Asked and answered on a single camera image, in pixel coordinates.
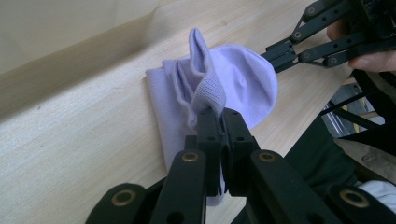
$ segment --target metal bolt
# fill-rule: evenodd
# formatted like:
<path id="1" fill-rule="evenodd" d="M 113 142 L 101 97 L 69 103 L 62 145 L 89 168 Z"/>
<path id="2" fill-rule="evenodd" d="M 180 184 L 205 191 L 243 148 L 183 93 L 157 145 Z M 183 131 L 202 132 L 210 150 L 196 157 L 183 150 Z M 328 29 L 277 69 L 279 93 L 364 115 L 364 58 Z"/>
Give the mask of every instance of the metal bolt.
<path id="1" fill-rule="evenodd" d="M 294 33 L 294 37 L 296 37 L 296 38 L 300 38 L 300 37 L 301 37 L 301 33 L 300 33 L 300 32 L 296 32 L 296 33 Z"/>
<path id="2" fill-rule="evenodd" d="M 120 207 L 125 206 L 134 201 L 136 198 L 136 192 L 132 189 L 123 189 L 114 194 L 113 198 L 111 198 L 111 202 Z"/>
<path id="3" fill-rule="evenodd" d="M 366 197 L 350 189 L 342 189 L 340 191 L 340 197 L 342 200 L 344 200 L 344 202 L 349 203 L 355 207 L 365 208 L 370 205 Z"/>
<path id="4" fill-rule="evenodd" d="M 337 59 L 336 58 L 331 58 L 330 59 L 330 63 L 337 63 L 338 61 L 337 61 Z"/>
<path id="5" fill-rule="evenodd" d="M 315 12 L 315 8 L 314 7 L 311 7 L 311 8 L 308 9 L 308 13 L 312 14 L 314 12 Z"/>
<path id="6" fill-rule="evenodd" d="M 363 161 L 370 161 L 370 160 L 371 160 L 371 157 L 369 157 L 369 156 L 363 156 L 361 159 L 362 159 Z"/>
<path id="7" fill-rule="evenodd" d="M 259 159 L 261 161 L 272 162 L 272 161 L 275 161 L 275 156 L 268 152 L 262 152 L 259 154 Z"/>
<path id="8" fill-rule="evenodd" d="M 199 156 L 195 152 L 184 153 L 183 156 L 181 157 L 183 161 L 198 161 L 198 158 Z"/>

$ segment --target screw hole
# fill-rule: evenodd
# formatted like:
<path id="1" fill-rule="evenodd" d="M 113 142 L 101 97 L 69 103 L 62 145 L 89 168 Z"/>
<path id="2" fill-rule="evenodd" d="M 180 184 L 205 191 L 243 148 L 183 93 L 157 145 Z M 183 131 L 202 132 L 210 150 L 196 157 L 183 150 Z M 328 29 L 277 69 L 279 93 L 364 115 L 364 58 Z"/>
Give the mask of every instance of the screw hole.
<path id="1" fill-rule="evenodd" d="M 117 207 L 125 206 L 134 201 L 136 193 L 131 189 L 123 189 L 117 192 L 112 198 L 111 202 Z"/>
<path id="2" fill-rule="evenodd" d="M 174 212 L 168 215 L 166 222 L 168 224 L 181 224 L 184 221 L 184 216 L 180 212 Z"/>
<path id="3" fill-rule="evenodd" d="M 337 63 L 338 60 L 336 58 L 330 58 L 330 63 Z"/>
<path id="4" fill-rule="evenodd" d="M 260 159 L 261 161 L 273 162 L 273 161 L 275 161 L 276 158 L 275 158 L 275 156 L 274 156 L 273 154 L 271 154 L 271 153 L 262 152 L 262 153 L 259 154 L 259 159 Z"/>
<path id="5" fill-rule="evenodd" d="M 314 7 L 309 8 L 309 9 L 308 9 L 308 12 L 311 13 L 311 14 L 312 14 L 312 13 L 315 13 L 315 8 L 314 8 Z"/>
<path id="6" fill-rule="evenodd" d="M 198 154 L 194 152 L 187 152 L 181 157 L 183 161 L 197 161 L 198 158 L 199 158 Z"/>
<path id="7" fill-rule="evenodd" d="M 344 202 L 349 203 L 355 207 L 364 208 L 370 205 L 366 197 L 350 189 L 342 189 L 340 191 L 340 197 L 342 200 L 344 200 Z"/>
<path id="8" fill-rule="evenodd" d="M 301 37 L 301 33 L 300 33 L 300 32 L 296 32 L 296 33 L 294 33 L 294 37 L 296 37 L 296 38 L 300 38 L 300 37 Z"/>

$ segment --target finger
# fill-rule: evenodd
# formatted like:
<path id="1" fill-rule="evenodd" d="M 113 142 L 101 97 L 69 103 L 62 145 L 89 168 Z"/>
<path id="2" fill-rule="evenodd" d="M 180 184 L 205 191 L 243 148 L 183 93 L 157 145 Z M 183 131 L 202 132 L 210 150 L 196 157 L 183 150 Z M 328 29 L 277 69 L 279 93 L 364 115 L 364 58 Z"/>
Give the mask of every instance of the finger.
<path id="1" fill-rule="evenodd" d="M 396 50 L 363 55 L 349 61 L 348 65 L 368 72 L 396 71 Z"/>
<path id="2" fill-rule="evenodd" d="M 336 21 L 327 27 L 327 36 L 330 40 L 338 39 L 348 34 L 347 23 L 344 20 Z"/>

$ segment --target wooden table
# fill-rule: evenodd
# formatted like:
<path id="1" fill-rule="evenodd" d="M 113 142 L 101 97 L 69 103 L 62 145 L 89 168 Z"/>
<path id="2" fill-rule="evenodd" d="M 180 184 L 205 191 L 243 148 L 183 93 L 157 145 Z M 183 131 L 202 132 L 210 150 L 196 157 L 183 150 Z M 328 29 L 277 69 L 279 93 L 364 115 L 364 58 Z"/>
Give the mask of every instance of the wooden table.
<path id="1" fill-rule="evenodd" d="M 0 223 L 83 223 L 108 189 L 163 178 L 145 71 L 188 54 L 193 27 L 209 47 L 263 53 L 311 2 L 163 0 L 138 21 L 0 75 Z M 261 147 L 285 155 L 348 74 L 306 64 L 278 74 L 276 108 L 252 130 Z M 207 223 L 230 223 L 243 205 L 226 197 Z"/>

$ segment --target wood grain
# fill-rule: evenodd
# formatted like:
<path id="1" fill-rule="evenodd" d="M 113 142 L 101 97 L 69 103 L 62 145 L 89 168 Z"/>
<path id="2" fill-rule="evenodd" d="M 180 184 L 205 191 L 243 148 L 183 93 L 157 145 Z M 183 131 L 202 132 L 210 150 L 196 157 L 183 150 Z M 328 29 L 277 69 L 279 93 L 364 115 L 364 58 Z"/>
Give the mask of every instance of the wood grain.
<path id="1" fill-rule="evenodd" d="M 0 75 L 0 223 L 83 223 L 108 189 L 164 177 L 145 71 L 188 54 L 194 27 L 209 47 L 262 53 L 310 3 L 166 0 L 139 21 Z M 308 45 L 323 41 L 321 33 Z M 252 131 L 261 147 L 285 155 L 348 73 L 299 64 L 278 74 L 276 108 Z M 226 197 L 206 223 L 230 223 L 243 205 Z"/>

